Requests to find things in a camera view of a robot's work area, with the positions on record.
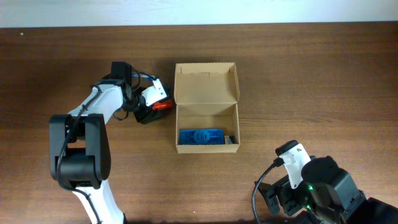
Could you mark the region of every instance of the blue container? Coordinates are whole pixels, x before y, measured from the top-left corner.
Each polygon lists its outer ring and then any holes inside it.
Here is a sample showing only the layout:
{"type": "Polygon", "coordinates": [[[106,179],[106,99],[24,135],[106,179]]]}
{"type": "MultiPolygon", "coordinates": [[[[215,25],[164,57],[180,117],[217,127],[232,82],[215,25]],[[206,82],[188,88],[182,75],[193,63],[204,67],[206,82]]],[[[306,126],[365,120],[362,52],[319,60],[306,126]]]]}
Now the blue container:
{"type": "Polygon", "coordinates": [[[224,144],[222,129],[189,129],[180,130],[181,145],[224,144]]]}

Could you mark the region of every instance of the red object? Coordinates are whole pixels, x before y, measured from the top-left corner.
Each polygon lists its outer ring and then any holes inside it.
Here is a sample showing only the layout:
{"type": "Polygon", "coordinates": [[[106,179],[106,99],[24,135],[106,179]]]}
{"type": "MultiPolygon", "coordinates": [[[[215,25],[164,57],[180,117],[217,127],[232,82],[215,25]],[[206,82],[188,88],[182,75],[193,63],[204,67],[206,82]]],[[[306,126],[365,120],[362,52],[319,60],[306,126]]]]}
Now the red object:
{"type": "Polygon", "coordinates": [[[173,108],[172,100],[165,100],[163,102],[157,102],[152,106],[152,110],[166,110],[173,108]]]}

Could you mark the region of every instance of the brown table surface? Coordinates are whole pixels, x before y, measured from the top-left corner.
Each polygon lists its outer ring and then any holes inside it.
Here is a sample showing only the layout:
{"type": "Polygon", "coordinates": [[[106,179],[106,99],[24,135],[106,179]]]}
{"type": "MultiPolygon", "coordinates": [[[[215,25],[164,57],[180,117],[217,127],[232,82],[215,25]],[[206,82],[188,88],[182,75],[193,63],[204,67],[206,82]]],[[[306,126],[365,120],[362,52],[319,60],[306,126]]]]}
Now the brown table surface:
{"type": "Polygon", "coordinates": [[[237,154],[177,154],[175,111],[107,124],[109,183],[129,221],[252,220],[254,181],[291,139],[398,206],[396,22],[0,29],[1,223],[90,222],[50,176],[49,118],[76,108],[113,60],[170,86],[176,63],[236,62],[241,91],[237,154]]]}

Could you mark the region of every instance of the box flap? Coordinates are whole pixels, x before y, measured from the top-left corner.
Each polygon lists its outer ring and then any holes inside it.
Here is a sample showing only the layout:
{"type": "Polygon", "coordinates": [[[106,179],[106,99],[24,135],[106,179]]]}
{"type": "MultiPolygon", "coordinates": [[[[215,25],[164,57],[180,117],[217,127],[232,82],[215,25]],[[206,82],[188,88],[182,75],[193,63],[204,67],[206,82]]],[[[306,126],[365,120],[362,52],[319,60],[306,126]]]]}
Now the box flap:
{"type": "Polygon", "coordinates": [[[237,103],[239,83],[235,63],[178,63],[176,104],[237,103]]]}

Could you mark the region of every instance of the open box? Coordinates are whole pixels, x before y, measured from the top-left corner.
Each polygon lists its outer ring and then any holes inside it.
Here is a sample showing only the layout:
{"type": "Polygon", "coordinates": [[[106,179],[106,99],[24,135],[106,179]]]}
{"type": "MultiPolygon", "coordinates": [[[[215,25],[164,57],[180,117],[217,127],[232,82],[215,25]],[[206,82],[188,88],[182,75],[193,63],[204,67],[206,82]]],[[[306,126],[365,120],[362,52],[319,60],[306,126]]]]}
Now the open box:
{"type": "Polygon", "coordinates": [[[177,104],[178,153],[236,152],[240,146],[239,83],[235,63],[178,63],[174,99],[177,104]],[[180,130],[220,128],[234,144],[181,145],[180,130]]]}

